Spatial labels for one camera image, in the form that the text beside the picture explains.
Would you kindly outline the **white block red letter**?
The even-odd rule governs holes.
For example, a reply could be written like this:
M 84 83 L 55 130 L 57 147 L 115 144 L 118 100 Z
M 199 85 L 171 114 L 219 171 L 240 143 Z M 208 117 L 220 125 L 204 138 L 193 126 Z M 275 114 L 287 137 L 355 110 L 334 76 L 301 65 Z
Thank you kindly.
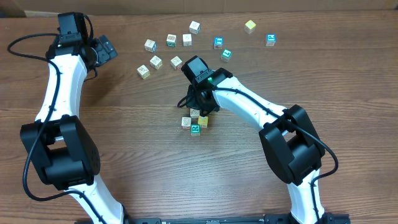
M 199 136 L 201 134 L 201 126 L 199 124 L 192 124 L 190 126 L 190 135 Z

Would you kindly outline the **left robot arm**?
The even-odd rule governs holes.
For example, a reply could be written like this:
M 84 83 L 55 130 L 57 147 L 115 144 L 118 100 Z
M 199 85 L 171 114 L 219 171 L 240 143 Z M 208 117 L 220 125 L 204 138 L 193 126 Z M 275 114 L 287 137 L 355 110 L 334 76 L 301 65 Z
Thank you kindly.
M 79 119 L 81 90 L 87 74 L 117 56 L 106 36 L 93 37 L 87 15 L 58 15 L 59 28 L 43 60 L 49 82 L 42 107 L 21 127 L 28 153 L 22 175 L 25 193 L 36 201 L 72 196 L 90 223 L 128 223 L 124 206 L 100 176 L 100 155 Z

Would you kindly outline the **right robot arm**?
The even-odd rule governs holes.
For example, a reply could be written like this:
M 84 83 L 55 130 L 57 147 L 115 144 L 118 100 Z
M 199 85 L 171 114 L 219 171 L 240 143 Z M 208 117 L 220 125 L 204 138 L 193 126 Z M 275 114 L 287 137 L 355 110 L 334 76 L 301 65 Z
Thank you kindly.
M 292 223 L 326 223 L 317 177 L 325 148 L 306 111 L 271 103 L 246 88 L 223 68 L 210 69 L 194 56 L 181 71 L 190 82 L 179 107 L 187 106 L 206 116 L 221 108 L 249 123 L 258 133 L 268 166 L 287 184 Z

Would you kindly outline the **white block red trim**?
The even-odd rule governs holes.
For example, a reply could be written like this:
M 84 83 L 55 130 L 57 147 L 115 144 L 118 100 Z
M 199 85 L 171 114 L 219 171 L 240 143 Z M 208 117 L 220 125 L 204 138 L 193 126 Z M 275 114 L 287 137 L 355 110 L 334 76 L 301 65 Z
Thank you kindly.
M 191 117 L 182 117 L 182 120 L 181 120 L 181 127 L 182 127 L 183 129 L 190 129 L 191 124 L 192 124 L 192 119 L 191 119 Z

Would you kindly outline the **white block elephant picture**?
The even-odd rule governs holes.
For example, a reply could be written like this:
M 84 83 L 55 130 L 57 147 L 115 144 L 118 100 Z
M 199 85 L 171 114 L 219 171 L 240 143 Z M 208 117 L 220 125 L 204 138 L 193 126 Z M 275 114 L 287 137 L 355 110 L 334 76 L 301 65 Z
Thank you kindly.
M 190 108 L 190 117 L 191 117 L 191 118 L 193 118 L 193 119 L 198 119 L 199 116 L 200 116 L 200 111 L 199 111 L 199 110 Z

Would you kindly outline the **yellow K block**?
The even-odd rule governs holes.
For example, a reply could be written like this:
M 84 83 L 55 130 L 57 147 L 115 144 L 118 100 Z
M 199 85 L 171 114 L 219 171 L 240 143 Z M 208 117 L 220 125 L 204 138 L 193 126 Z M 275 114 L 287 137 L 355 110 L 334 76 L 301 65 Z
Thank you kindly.
M 207 116 L 199 116 L 198 117 L 198 124 L 202 128 L 207 128 L 208 127 L 208 117 Z

